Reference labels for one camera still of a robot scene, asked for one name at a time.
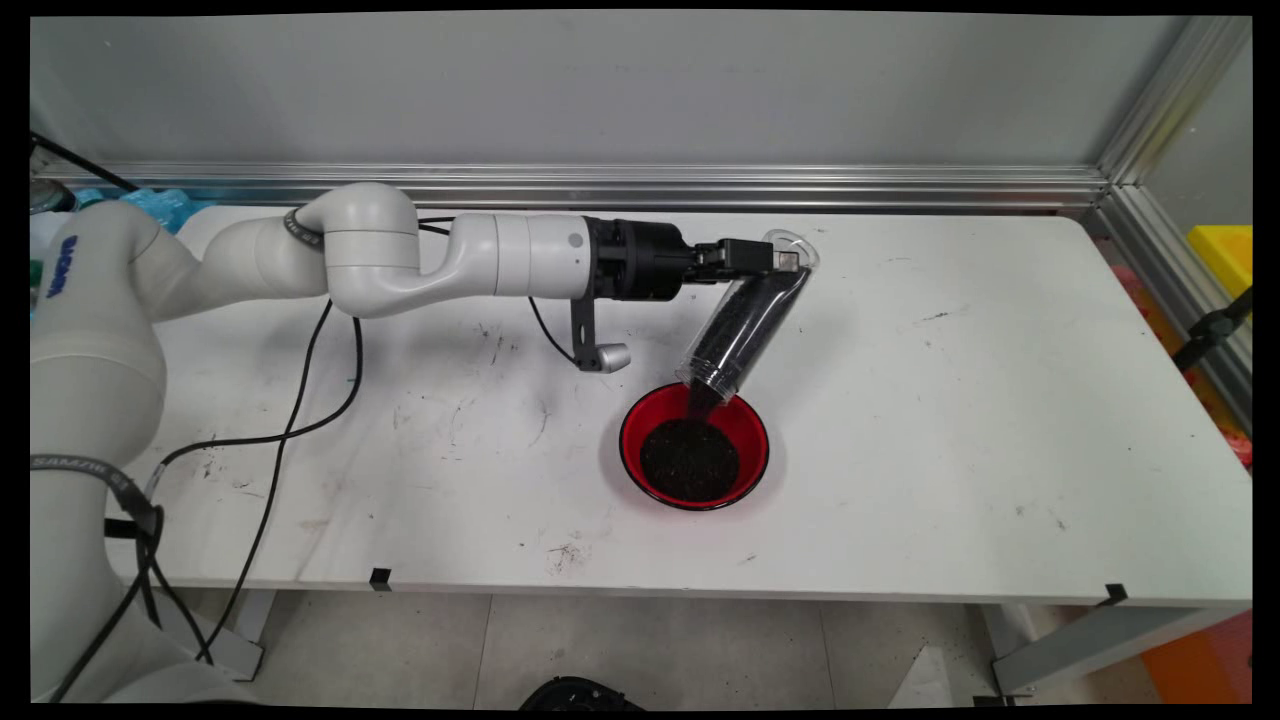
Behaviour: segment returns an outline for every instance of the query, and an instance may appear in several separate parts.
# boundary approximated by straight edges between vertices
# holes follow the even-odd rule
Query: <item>blue plastic bag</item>
[[[79,201],[79,209],[88,208],[95,202],[100,202],[106,197],[101,191],[95,188],[81,190],[76,193],[76,200]],[[156,219],[164,229],[175,233],[182,229],[182,225],[187,224],[187,220],[192,215],[204,210],[205,208],[211,208],[216,202],[207,200],[192,200],[187,197],[187,193],[180,190],[166,190],[164,192],[156,192],[150,188],[136,190],[128,195],[122,195],[120,200],[137,205],[142,210]]]

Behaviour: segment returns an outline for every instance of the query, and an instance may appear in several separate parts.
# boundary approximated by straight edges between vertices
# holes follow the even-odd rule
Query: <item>black object on floor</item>
[[[586,678],[572,676],[552,678],[550,682],[534,691],[534,694],[529,696],[520,710],[644,712],[643,707],[626,700],[622,693]]]
[[[685,502],[710,502],[728,495],[737,465],[737,448],[724,433],[687,418],[658,425],[640,446],[640,468],[649,484]]]

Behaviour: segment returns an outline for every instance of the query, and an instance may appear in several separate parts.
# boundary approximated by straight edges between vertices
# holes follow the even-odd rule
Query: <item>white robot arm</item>
[[[280,218],[237,223],[197,261],[141,210],[102,202],[55,237],[31,329],[31,454],[116,468],[155,434],[165,364],[151,328],[255,299],[329,293],[357,318],[476,295],[572,301],[573,361],[613,372],[625,346],[595,345],[593,301],[669,300],[733,266],[726,242],[689,247],[664,223],[584,217],[461,215],[444,263],[424,273],[419,222],[401,191],[358,183]],[[767,264],[772,268],[773,254]],[[31,697],[47,700],[122,598],[106,560],[106,486],[72,470],[31,474]],[[72,701],[247,700],[191,661],[132,607],[65,696]]]

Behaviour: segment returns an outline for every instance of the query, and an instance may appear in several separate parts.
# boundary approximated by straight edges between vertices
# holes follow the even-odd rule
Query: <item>aluminum frame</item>
[[[399,187],[419,208],[769,213],[1083,215],[1102,196],[1097,168],[957,165],[257,165],[116,163],[143,187],[196,200],[301,205],[361,181]],[[68,163],[41,177],[119,191]]]
[[[1230,296],[1146,190],[1114,188],[1082,222],[1091,234],[1115,240],[1184,341],[1196,320],[1230,304]],[[1240,429],[1253,437],[1252,318],[1198,368],[1221,392]]]
[[[1116,186],[1140,184],[1253,33],[1251,17],[1193,17],[1098,159]]]

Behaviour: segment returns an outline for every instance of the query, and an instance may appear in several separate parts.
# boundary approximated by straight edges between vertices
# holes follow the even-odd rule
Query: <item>gray wall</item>
[[[1253,41],[1146,178],[1183,234],[1253,224]]]
[[[535,10],[40,18],[104,160],[1093,161],[1183,18]]]

